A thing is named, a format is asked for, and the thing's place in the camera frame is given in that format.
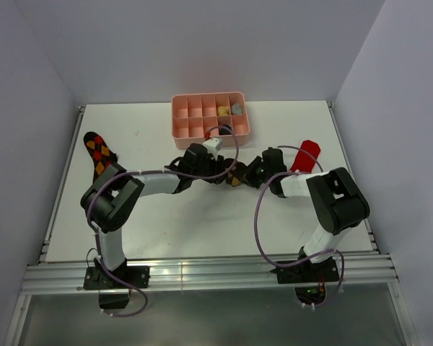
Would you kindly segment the brown yellow argyle sock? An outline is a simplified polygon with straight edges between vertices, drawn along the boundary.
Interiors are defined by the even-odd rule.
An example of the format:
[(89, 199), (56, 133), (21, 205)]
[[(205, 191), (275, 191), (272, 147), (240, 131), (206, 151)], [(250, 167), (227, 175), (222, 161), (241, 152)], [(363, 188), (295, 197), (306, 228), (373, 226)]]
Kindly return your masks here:
[(227, 175), (226, 184), (231, 187), (238, 187), (245, 181), (247, 166), (242, 162), (237, 162)]

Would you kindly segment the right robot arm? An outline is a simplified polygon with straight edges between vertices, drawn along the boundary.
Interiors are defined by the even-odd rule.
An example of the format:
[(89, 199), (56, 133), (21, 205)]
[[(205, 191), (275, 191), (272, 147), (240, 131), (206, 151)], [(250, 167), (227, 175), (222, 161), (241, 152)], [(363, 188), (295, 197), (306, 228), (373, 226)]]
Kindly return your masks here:
[(276, 263), (276, 271), (285, 270), (304, 280), (315, 280), (335, 266), (333, 254), (342, 239), (369, 217), (369, 203), (347, 169), (335, 168), (320, 173), (288, 173), (283, 152), (268, 148), (245, 169), (243, 182), (263, 187), (279, 198), (310, 198), (318, 225), (301, 247), (299, 258), (291, 264)]

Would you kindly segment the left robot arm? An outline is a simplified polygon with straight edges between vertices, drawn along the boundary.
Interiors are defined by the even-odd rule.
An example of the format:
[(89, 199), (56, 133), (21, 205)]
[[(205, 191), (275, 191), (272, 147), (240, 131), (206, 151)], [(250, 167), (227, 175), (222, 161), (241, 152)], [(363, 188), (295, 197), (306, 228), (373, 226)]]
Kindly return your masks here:
[(237, 163), (219, 154), (211, 141), (193, 143), (185, 153), (162, 169), (127, 171), (111, 164), (82, 196), (80, 205), (95, 233), (98, 280), (108, 288), (127, 287), (133, 278), (123, 251), (122, 227), (138, 199), (150, 195), (175, 195), (196, 180), (223, 182)]

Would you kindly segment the dark navy rolled sock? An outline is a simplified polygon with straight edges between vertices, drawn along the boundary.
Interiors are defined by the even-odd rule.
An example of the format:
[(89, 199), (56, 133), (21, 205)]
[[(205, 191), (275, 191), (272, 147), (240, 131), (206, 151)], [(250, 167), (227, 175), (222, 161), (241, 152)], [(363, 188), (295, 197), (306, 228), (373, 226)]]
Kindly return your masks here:
[(220, 136), (231, 136), (232, 135), (232, 127), (230, 125), (220, 125), (219, 126), (219, 135)]

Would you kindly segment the red christmas sock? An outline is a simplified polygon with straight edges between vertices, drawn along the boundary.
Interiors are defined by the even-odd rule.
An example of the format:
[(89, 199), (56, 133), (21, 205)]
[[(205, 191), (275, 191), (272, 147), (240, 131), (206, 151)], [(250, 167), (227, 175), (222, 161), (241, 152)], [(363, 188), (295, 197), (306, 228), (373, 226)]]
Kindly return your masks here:
[(312, 173), (320, 154), (320, 146), (311, 140), (302, 142), (290, 168), (291, 172)]

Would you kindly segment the pink divided organizer box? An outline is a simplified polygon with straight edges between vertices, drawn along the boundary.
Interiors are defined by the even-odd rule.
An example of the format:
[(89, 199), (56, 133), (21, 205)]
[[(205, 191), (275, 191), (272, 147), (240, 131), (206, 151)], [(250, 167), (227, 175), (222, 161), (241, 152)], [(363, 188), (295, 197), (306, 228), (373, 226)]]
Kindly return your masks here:
[[(231, 106), (240, 103), (242, 115), (233, 115)], [(229, 114), (217, 115), (218, 106), (228, 107)], [(204, 135), (211, 131), (212, 137), (222, 139), (224, 146), (233, 146), (236, 138), (239, 145), (248, 142), (250, 123), (245, 96), (241, 92), (217, 92), (204, 94), (179, 94), (171, 100), (172, 137), (178, 149), (185, 149), (192, 143), (203, 143)], [(230, 125), (231, 136), (220, 136), (219, 126)]]

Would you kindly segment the yellow rolled sock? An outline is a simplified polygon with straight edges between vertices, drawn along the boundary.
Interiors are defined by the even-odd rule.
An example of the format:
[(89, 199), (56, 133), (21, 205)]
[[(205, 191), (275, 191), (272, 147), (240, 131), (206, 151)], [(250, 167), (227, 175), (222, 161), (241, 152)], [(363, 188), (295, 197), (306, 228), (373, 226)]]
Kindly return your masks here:
[(218, 116), (224, 116), (229, 114), (228, 107), (226, 106), (218, 106), (216, 112)]

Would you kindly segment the grey rolled sock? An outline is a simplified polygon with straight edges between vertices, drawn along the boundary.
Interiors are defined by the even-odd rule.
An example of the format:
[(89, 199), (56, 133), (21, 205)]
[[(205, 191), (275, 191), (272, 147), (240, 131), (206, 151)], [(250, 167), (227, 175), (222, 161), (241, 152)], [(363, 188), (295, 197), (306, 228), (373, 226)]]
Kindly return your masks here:
[(240, 103), (234, 103), (231, 106), (231, 113), (233, 115), (242, 115), (244, 113), (244, 109)]

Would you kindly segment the red orange argyle sock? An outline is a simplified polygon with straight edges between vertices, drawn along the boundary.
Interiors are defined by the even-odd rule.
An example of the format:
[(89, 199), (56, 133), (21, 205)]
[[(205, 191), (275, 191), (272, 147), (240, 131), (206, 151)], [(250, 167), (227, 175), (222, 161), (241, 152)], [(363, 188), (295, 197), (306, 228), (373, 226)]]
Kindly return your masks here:
[(93, 164), (93, 182), (112, 164), (118, 161), (118, 155), (111, 151), (102, 136), (89, 131), (83, 137), (86, 148)]

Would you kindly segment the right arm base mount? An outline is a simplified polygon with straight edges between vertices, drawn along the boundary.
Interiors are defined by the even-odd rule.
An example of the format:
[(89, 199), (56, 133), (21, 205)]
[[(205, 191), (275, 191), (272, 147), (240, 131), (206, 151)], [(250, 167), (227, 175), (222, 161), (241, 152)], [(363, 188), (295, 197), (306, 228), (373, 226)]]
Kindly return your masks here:
[(270, 273), (276, 275), (277, 283), (281, 285), (311, 283), (294, 289), (298, 300), (305, 304), (324, 302), (327, 296), (325, 284), (339, 280), (337, 264), (333, 258), (316, 264), (308, 261), (289, 268), (275, 267)]

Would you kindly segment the aluminium front rail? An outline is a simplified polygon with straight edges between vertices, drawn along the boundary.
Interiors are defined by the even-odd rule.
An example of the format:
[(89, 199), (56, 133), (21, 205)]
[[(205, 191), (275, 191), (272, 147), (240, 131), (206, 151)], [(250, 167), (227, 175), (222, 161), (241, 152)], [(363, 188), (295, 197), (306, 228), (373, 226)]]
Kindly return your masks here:
[[(133, 261), (150, 269), (149, 292), (279, 288), (271, 266), (260, 257)], [(22, 296), (99, 293), (83, 288), (85, 262), (43, 263), (28, 267), (19, 293)], [(346, 254), (344, 284), (397, 283), (398, 275), (388, 254)]]

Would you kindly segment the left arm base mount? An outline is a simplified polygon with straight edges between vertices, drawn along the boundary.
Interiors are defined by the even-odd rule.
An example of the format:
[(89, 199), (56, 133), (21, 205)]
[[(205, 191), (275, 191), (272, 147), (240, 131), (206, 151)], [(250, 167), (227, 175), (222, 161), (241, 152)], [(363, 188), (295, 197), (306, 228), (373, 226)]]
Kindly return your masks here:
[(88, 267), (82, 287), (86, 291), (99, 292), (100, 308), (120, 311), (130, 303), (133, 286), (140, 289), (148, 287), (149, 274), (149, 266), (127, 266), (109, 274), (100, 266)]

